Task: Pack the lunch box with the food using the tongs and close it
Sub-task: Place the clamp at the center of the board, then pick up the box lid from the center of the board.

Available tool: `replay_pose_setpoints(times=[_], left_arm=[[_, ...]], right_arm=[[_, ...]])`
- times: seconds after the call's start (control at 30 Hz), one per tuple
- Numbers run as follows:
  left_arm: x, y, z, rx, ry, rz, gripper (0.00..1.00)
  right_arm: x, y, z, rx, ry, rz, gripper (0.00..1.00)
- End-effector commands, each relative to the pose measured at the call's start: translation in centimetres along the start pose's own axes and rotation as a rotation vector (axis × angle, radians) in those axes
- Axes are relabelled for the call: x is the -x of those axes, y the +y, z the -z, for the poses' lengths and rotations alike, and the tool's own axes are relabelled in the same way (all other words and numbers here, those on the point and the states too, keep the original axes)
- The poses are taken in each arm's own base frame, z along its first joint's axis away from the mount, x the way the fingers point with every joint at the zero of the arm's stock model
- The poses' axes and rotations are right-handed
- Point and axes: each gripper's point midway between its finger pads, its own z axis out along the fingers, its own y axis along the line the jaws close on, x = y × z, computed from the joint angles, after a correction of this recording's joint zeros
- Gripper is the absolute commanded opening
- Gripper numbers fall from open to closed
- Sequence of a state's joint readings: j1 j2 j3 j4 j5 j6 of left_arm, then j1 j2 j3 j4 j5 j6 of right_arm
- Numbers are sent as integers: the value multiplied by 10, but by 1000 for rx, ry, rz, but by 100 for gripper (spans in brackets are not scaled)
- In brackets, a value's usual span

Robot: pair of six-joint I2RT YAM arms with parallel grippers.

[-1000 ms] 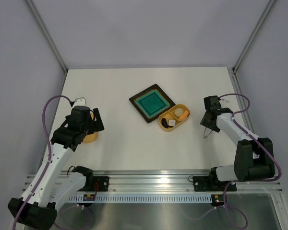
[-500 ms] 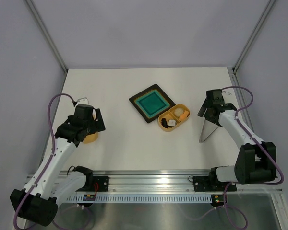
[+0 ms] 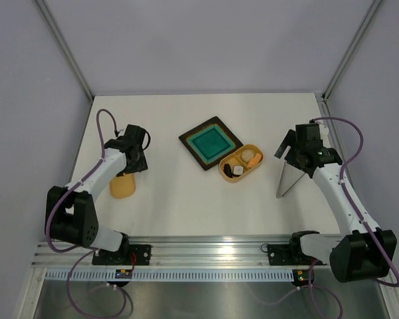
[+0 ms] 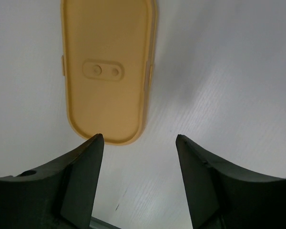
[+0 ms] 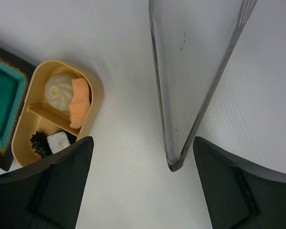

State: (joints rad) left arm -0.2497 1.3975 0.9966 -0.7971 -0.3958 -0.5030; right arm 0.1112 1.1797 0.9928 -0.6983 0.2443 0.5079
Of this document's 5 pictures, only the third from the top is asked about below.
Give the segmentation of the metal tongs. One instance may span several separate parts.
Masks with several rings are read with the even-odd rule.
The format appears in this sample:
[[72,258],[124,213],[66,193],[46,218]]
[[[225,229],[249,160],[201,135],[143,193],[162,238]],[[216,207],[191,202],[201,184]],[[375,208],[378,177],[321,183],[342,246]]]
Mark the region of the metal tongs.
[[275,194],[276,198],[282,198],[304,175],[305,172],[289,165],[285,161],[283,163]]

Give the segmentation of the orange lunch box lid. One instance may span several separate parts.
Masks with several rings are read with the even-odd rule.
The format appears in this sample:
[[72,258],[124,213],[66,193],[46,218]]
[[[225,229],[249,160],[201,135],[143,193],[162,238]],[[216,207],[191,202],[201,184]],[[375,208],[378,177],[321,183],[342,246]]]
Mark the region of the orange lunch box lid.
[[114,177],[109,183],[110,195],[115,199],[130,197],[136,191],[133,173]]

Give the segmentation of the grilled salmon slice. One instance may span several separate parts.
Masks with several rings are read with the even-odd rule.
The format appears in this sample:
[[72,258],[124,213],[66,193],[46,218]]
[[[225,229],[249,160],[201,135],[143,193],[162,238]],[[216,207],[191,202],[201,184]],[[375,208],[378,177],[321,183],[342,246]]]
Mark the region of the grilled salmon slice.
[[248,162],[247,166],[249,168],[254,167],[261,161],[262,155],[260,153],[256,153],[255,156]]

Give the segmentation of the white rice ball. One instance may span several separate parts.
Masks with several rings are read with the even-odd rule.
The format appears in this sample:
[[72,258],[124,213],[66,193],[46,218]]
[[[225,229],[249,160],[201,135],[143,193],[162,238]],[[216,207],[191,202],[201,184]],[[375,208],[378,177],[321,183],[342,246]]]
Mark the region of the white rice ball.
[[241,159],[245,162],[248,163],[250,162],[253,158],[255,157],[255,152],[251,149],[244,149],[241,152]]

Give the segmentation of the orange lunch box base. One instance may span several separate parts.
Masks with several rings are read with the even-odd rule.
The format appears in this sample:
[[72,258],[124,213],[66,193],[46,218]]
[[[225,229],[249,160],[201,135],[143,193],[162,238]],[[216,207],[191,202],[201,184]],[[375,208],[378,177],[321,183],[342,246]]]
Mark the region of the orange lunch box base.
[[[249,168],[247,166],[248,163],[245,163],[242,159],[241,159],[241,152],[244,149],[251,149],[256,153],[260,153],[262,155],[261,161],[255,165],[252,168]],[[252,173],[253,171],[255,171],[258,167],[260,167],[260,165],[263,163],[265,156],[263,154],[263,152],[254,144],[246,144],[244,146],[241,146],[238,150],[230,153],[229,155],[227,155],[225,158],[223,158],[219,165],[219,172],[222,176],[222,178],[224,178],[224,180],[230,182],[230,183],[237,183],[238,181],[242,180],[244,177],[247,177],[250,173]],[[244,173],[240,176],[234,176],[232,178],[228,178],[224,172],[223,172],[223,166],[225,163],[228,163],[231,166],[231,170],[232,170],[232,174],[233,174],[233,167],[235,165],[241,165],[244,167]]]

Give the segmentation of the white tofu cube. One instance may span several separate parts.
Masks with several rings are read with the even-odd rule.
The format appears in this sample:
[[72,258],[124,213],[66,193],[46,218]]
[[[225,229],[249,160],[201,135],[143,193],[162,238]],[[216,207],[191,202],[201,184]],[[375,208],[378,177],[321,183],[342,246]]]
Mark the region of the white tofu cube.
[[233,167],[233,175],[234,176],[240,176],[244,173],[244,167],[241,165],[235,165]]

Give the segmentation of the black seaweed piece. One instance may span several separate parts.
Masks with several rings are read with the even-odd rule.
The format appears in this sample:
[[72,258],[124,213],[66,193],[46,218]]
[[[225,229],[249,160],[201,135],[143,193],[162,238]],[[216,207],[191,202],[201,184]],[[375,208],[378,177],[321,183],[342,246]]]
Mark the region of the black seaweed piece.
[[223,172],[228,178],[232,178],[233,177],[231,166],[228,163],[224,164]]

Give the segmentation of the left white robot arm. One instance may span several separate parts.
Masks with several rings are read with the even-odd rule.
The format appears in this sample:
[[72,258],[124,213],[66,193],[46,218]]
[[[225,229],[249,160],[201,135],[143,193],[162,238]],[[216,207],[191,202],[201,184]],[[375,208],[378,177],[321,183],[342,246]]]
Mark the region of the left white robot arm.
[[109,140],[98,163],[80,180],[47,193],[45,235],[56,253],[77,247],[95,250],[106,265],[132,256],[128,235],[100,225],[95,201],[115,177],[148,169],[142,142]]

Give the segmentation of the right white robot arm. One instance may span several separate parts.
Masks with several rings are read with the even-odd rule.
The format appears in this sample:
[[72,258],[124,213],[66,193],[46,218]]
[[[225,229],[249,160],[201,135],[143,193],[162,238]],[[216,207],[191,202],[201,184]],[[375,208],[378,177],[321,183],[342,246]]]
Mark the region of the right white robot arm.
[[393,231],[382,229],[367,213],[343,170],[334,148],[327,148],[318,124],[300,124],[289,130],[276,158],[307,174],[323,193],[343,238],[331,240],[318,231],[299,231],[289,239],[289,257],[295,263],[315,259],[329,265],[339,282],[377,280],[391,271],[397,245]]

